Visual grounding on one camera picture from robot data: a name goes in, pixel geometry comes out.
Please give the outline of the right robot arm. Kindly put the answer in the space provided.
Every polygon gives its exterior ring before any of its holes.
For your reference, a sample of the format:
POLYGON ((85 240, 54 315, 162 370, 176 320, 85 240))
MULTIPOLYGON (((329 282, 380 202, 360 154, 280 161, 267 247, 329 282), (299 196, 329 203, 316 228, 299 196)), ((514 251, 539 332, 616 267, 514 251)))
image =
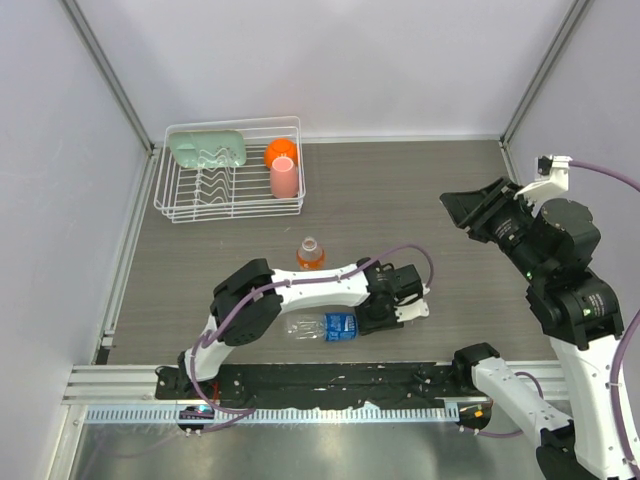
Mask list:
POLYGON ((486 343, 458 350, 457 391, 495 400, 532 443, 548 479, 635 479, 637 436, 621 368, 625 336, 613 289, 591 269, 601 235, 564 180, 519 186, 501 178, 440 199, 456 227, 492 242, 526 279, 526 300, 560 362, 571 413, 553 409, 486 343))

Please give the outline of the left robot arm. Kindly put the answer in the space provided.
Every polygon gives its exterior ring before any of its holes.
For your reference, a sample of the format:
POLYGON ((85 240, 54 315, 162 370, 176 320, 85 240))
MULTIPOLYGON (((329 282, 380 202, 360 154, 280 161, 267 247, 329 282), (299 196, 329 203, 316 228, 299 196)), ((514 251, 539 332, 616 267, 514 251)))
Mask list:
POLYGON ((399 329, 429 315, 429 280, 414 265, 395 267, 372 259, 332 270, 295 273, 249 261, 219 284, 206 326, 176 366, 156 370, 159 399, 200 399, 219 382, 222 365, 237 348, 259 340, 281 316, 320 307, 320 336, 327 342, 399 329))

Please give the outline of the blue label water bottle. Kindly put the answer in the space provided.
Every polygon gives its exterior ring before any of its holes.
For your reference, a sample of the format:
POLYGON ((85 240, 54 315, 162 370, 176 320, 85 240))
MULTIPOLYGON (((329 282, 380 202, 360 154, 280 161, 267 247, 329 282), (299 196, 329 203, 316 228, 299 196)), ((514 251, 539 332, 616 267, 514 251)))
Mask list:
POLYGON ((325 342, 351 341, 358 336, 354 314, 312 313, 290 315, 285 320, 287 334, 297 340, 323 340, 325 342))

